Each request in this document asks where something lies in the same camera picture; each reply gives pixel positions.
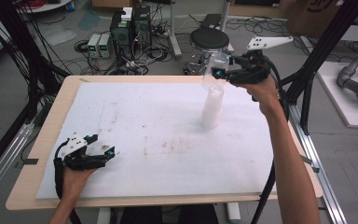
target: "black object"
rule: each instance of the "black object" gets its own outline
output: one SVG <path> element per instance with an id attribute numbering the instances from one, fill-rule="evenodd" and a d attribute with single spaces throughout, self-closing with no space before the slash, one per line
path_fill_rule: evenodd
<path id="1" fill-rule="evenodd" d="M 39 159 L 26 159 L 24 165 L 37 165 Z"/>
<path id="2" fill-rule="evenodd" d="M 272 7 L 280 4 L 281 0 L 235 0 L 237 5 L 265 6 Z"/>
<path id="3" fill-rule="evenodd" d="M 260 49 L 249 50 L 241 57 L 234 56 L 233 58 L 241 69 L 226 71 L 212 67 L 212 76 L 225 79 L 232 84 L 255 84 L 269 76 L 269 64 L 265 63 L 265 57 Z"/>
<path id="4" fill-rule="evenodd" d="M 164 5 L 170 5 L 171 0 L 145 0 L 145 2 L 160 3 Z"/>
<path id="5" fill-rule="evenodd" d="M 48 0 L 48 4 L 59 4 L 61 0 Z"/>
<path id="6" fill-rule="evenodd" d="M 167 212 L 162 212 L 161 206 L 126 207 L 120 224 L 163 224 L 162 213 Z M 218 224 L 219 222 L 213 204 L 207 203 L 181 205 L 177 223 Z"/>
<path id="7" fill-rule="evenodd" d="M 183 74 L 185 74 L 185 75 L 190 74 L 190 69 L 184 68 L 184 69 L 183 69 Z"/>
<path id="8" fill-rule="evenodd" d="M 229 38 L 220 30 L 199 28 L 191 33 L 190 42 L 201 49 L 223 49 L 228 46 Z"/>
<path id="9" fill-rule="evenodd" d="M 201 27 L 210 27 L 215 28 L 220 20 L 222 19 L 222 14 L 208 14 L 201 23 Z"/>
<path id="10" fill-rule="evenodd" d="M 123 9 L 118 9 L 112 17 L 110 25 L 110 33 L 115 46 L 115 53 L 117 60 L 121 61 L 122 57 L 125 60 L 133 61 L 132 43 L 134 41 L 134 25 L 132 21 L 123 21 L 121 19 Z"/>

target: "black cable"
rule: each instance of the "black cable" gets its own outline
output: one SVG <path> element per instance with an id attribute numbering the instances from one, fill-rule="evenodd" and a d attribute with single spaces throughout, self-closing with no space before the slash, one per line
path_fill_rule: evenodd
<path id="1" fill-rule="evenodd" d="M 148 49 L 148 51 L 147 51 L 146 54 L 147 54 L 147 56 L 148 56 L 149 58 L 161 62 L 161 61 L 163 61 L 164 59 L 167 58 L 167 56 L 168 56 L 168 51 L 167 51 L 167 50 L 163 50 L 163 49 L 160 50 L 160 49 L 161 49 L 161 48 L 151 47 L 151 48 Z M 153 55 L 153 52 L 160 52 L 161 55 L 158 56 L 158 57 L 156 57 L 156 56 Z"/>
<path id="2" fill-rule="evenodd" d="M 85 52 L 89 52 L 89 48 L 88 48 L 88 44 L 89 41 L 88 40 L 80 40 L 80 41 L 77 41 L 74 45 L 74 49 L 76 52 L 82 52 L 82 53 L 85 53 Z"/>
<path id="3" fill-rule="evenodd" d="M 191 19 L 193 19 L 194 21 L 198 22 L 199 24 L 201 24 L 201 21 L 197 21 L 196 18 L 192 17 L 191 15 L 188 15 L 188 17 L 190 17 Z"/>
<path id="4" fill-rule="evenodd" d="M 25 159 L 23 158 L 25 149 L 36 139 L 36 137 L 37 137 L 38 135 L 39 135 L 39 133 L 37 133 L 37 134 L 34 136 L 34 138 L 33 138 L 30 142 L 28 142 L 27 145 L 25 145 L 25 146 L 22 148 L 22 150 L 21 150 L 21 155 L 20 155 L 20 159 L 21 159 L 22 162 L 25 162 Z"/>
<path id="5" fill-rule="evenodd" d="M 44 47 L 44 49 L 45 49 L 45 52 L 46 52 L 46 54 L 48 55 L 48 60 L 49 60 L 49 62 L 52 63 L 51 57 L 50 57 L 49 52 L 48 52 L 48 48 L 49 48 L 49 50 L 51 50 L 51 52 L 52 52 L 59 60 L 61 60 L 60 56 L 58 56 L 58 54 L 55 52 L 55 50 L 51 47 L 51 45 L 48 43 L 48 41 L 45 39 L 45 37 L 43 37 L 42 33 L 40 32 L 39 25 L 38 25 L 38 23 L 37 23 L 36 18 L 34 18 L 34 22 L 32 22 L 32 20 L 31 20 L 29 14 L 28 14 L 28 13 L 25 13 L 25 12 L 26 12 L 26 10 L 25 10 L 25 9 L 22 9 L 22 13 L 25 15 L 25 17 L 28 19 L 28 21 L 32 24 L 32 26 L 34 27 L 34 29 L 35 29 L 37 35 L 39 36 L 40 41 L 41 41 L 41 43 L 42 43 L 42 45 L 43 45 L 43 47 Z M 69 73 L 70 73 L 71 75 L 73 75 L 73 73 L 70 71 L 70 69 L 69 69 L 68 67 L 65 67 L 65 69 L 66 69 L 67 71 L 69 71 Z"/>

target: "table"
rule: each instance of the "table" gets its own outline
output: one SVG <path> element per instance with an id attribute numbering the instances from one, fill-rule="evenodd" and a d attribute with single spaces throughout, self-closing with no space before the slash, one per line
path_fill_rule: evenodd
<path id="1" fill-rule="evenodd" d="M 47 157 L 54 146 L 60 132 L 66 114 L 71 108 L 71 104 L 76 96 L 77 88 L 82 82 L 167 82 L 167 83 L 197 83 L 201 82 L 198 76 L 168 77 L 168 76 L 147 76 L 147 77 L 97 77 L 97 76 L 73 76 L 67 77 L 62 88 L 51 108 L 48 117 L 38 135 L 34 147 L 29 155 L 30 159 L 39 159 L 37 165 L 24 165 L 21 174 L 10 193 L 7 200 L 9 210 L 30 210 L 55 208 L 59 202 L 53 200 L 37 200 L 35 195 L 39 184 L 43 178 L 44 169 L 48 162 Z M 294 138 L 296 145 L 304 155 L 302 147 Z M 322 189 L 313 173 L 311 167 L 307 165 L 315 193 L 317 197 L 322 196 Z M 270 199 L 276 199 L 276 195 L 271 195 Z M 188 203 L 227 203 L 240 201 L 257 201 L 258 194 L 226 194 L 226 195 L 180 195 L 180 196 L 155 196 L 155 197 L 128 197 L 128 198 L 109 198 L 80 199 L 78 207 L 107 207 L 107 206 L 130 206 L 130 205 L 154 205 L 154 204 L 188 204 Z"/>

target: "wire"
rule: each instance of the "wire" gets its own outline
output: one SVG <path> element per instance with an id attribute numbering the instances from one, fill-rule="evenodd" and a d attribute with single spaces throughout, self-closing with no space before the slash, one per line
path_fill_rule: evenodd
<path id="1" fill-rule="evenodd" d="M 184 29 L 183 27 L 185 26 L 185 24 L 188 23 L 188 22 L 190 22 L 190 21 L 199 23 L 198 21 L 194 21 L 194 20 L 184 21 L 184 22 L 182 23 L 182 25 L 175 30 L 175 33 L 178 32 L 178 31 L 180 31 L 181 29 Z"/>
<path id="2" fill-rule="evenodd" d="M 188 17 L 190 17 L 191 19 L 193 19 L 194 21 L 198 22 L 199 24 L 201 24 L 201 21 L 197 21 L 194 17 L 192 17 L 191 15 L 188 15 Z"/>
<path id="3" fill-rule="evenodd" d="M 88 43 L 89 43 L 88 40 L 77 41 L 74 45 L 75 51 L 80 53 L 89 52 L 89 48 L 87 46 Z"/>
<path id="4" fill-rule="evenodd" d="M 25 146 L 22 148 L 21 154 L 20 154 L 20 159 L 21 159 L 22 162 L 25 162 L 25 159 L 23 158 L 25 149 L 36 139 L 36 137 L 37 137 L 38 135 L 39 135 L 39 133 L 37 133 L 37 134 L 33 137 L 33 139 L 32 139 L 30 142 L 28 142 L 28 144 L 25 145 Z"/>
<path id="5" fill-rule="evenodd" d="M 61 19 L 57 20 L 57 21 L 49 21 L 49 22 L 42 22 L 40 21 L 39 23 L 43 23 L 43 24 L 46 24 L 46 25 L 51 25 L 51 24 L 54 24 L 54 23 L 57 23 L 57 22 L 60 22 L 60 21 L 64 21 L 66 19 L 65 16 L 63 16 Z"/>

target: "metal frame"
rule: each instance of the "metal frame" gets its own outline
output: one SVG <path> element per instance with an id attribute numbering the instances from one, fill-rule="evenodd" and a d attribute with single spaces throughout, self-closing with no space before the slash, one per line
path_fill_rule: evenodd
<path id="1" fill-rule="evenodd" d="M 358 0 L 346 0 L 304 65 L 296 73 L 282 80 L 283 85 L 292 83 L 287 90 L 287 97 L 291 105 L 295 105 L 300 94 L 304 92 L 300 124 L 305 134 L 309 134 L 308 118 L 313 79 L 327 56 L 345 35 L 357 16 Z"/>
<path id="2" fill-rule="evenodd" d="M 0 182 L 11 167 L 13 161 L 16 160 L 33 130 L 33 121 L 30 124 L 23 124 L 13 138 L 13 141 L 11 141 L 9 147 L 6 148 L 5 154 L 0 159 Z"/>
<path id="3" fill-rule="evenodd" d="M 295 129 L 298 140 L 300 141 L 304 151 L 309 159 L 312 160 L 312 165 L 315 168 L 319 169 L 319 172 L 316 173 L 316 176 L 321 183 L 322 189 L 324 191 L 324 204 L 326 210 L 331 218 L 333 223 L 343 224 L 347 223 L 344 214 L 342 213 L 341 207 L 339 206 L 336 195 L 333 191 L 333 188 L 328 181 L 327 174 L 322 167 L 321 160 L 318 156 L 316 148 L 310 139 L 310 136 L 307 135 L 300 125 L 300 112 L 296 105 L 290 105 L 290 122 L 292 123 L 293 128 Z"/>

